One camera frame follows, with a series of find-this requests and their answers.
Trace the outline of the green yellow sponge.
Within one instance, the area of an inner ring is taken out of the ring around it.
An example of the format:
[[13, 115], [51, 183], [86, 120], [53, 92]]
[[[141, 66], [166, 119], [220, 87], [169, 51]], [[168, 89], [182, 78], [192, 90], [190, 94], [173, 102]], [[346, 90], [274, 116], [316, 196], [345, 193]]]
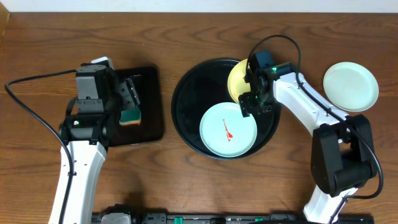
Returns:
[[123, 110], [121, 112], [121, 118], [119, 124], [121, 126], [129, 126], [141, 123], [141, 110], [139, 107], [134, 109]]

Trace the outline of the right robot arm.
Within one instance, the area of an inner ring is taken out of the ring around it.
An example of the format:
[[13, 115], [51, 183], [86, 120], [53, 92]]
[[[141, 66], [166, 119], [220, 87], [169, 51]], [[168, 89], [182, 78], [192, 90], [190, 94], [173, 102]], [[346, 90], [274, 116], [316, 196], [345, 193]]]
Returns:
[[315, 189], [304, 206], [311, 223], [334, 223], [356, 191], [381, 170], [369, 120], [335, 108], [290, 62], [275, 64], [268, 51], [251, 54], [243, 68], [250, 89], [238, 100], [243, 116], [288, 108], [312, 135], [310, 170]]

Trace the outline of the light blue plate top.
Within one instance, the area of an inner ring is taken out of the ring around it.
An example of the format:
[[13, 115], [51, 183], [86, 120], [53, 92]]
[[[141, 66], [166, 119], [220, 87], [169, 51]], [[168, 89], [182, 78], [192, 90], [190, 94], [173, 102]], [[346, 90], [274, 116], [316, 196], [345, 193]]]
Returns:
[[323, 88], [336, 107], [352, 112], [368, 110], [379, 96], [379, 85], [374, 75], [353, 62], [332, 65], [324, 75]]

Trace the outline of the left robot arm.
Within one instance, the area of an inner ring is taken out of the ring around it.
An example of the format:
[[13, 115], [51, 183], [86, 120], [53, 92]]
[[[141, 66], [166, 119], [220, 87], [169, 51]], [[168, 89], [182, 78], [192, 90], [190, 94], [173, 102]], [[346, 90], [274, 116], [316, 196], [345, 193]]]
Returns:
[[136, 88], [130, 78], [118, 78], [110, 58], [82, 64], [75, 80], [78, 94], [68, 102], [60, 125], [60, 178], [50, 223], [91, 222], [111, 139], [118, 128], [141, 122]]

